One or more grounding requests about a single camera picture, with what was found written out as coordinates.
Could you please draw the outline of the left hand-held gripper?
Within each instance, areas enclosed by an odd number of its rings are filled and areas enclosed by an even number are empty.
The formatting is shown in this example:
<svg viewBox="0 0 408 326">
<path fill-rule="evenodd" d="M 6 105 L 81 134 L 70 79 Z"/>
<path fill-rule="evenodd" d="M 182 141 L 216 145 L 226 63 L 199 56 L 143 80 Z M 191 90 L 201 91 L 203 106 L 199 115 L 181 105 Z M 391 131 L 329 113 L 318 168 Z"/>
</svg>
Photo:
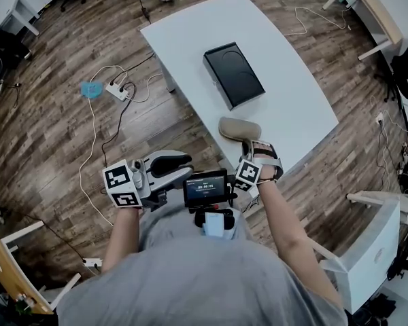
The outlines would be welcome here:
<svg viewBox="0 0 408 326">
<path fill-rule="evenodd" d="M 181 185 L 193 173 L 193 167 L 186 165 L 191 161 L 187 153 L 176 150 L 155 151 L 145 163 L 123 159 L 102 170 L 107 195 L 117 208 L 155 211 L 167 203 L 167 193 L 161 189 Z M 152 186 L 147 172 L 152 174 Z"/>
</svg>

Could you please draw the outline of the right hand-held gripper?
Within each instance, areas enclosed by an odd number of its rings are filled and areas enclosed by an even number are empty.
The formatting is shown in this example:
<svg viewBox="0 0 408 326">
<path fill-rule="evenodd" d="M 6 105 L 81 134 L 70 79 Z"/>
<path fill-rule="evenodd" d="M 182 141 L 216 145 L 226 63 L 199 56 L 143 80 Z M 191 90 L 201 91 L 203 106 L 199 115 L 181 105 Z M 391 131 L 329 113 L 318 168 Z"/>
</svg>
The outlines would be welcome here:
<svg viewBox="0 0 408 326">
<path fill-rule="evenodd" d="M 250 139 L 241 142 L 241 159 L 235 171 L 234 187 L 248 192 L 265 181 L 277 181 L 284 173 L 280 159 L 254 158 L 254 142 Z M 273 168 L 273 177 L 263 179 L 260 174 L 263 166 Z"/>
</svg>

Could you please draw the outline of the person's right hand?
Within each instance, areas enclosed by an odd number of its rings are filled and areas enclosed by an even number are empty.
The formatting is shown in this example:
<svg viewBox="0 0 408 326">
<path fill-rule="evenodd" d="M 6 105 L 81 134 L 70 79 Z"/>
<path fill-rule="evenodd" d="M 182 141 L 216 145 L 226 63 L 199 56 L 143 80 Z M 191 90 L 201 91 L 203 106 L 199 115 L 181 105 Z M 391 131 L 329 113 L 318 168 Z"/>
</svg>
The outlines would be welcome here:
<svg viewBox="0 0 408 326">
<path fill-rule="evenodd" d="M 278 156 L 272 147 L 272 145 L 267 145 L 258 141 L 252 143 L 255 158 L 273 158 L 278 159 Z"/>
</svg>

